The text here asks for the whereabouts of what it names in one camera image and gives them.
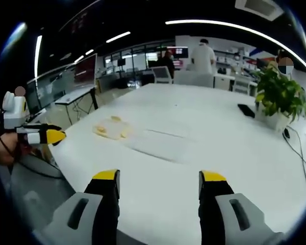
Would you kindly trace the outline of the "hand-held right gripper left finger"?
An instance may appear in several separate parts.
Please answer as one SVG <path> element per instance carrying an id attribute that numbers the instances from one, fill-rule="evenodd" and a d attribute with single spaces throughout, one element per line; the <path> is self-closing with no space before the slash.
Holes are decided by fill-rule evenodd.
<path id="1" fill-rule="evenodd" d="M 33 231 L 40 244 L 116 244 L 120 171 L 94 175 L 84 192 L 76 192 L 53 214 L 42 230 Z"/>

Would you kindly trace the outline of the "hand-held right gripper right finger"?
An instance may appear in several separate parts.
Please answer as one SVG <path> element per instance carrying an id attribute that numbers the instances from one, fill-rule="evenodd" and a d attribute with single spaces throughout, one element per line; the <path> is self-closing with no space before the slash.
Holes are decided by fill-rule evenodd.
<path id="1" fill-rule="evenodd" d="M 221 174 L 199 172 L 201 244 L 281 244 L 265 216 L 245 195 L 235 193 Z"/>

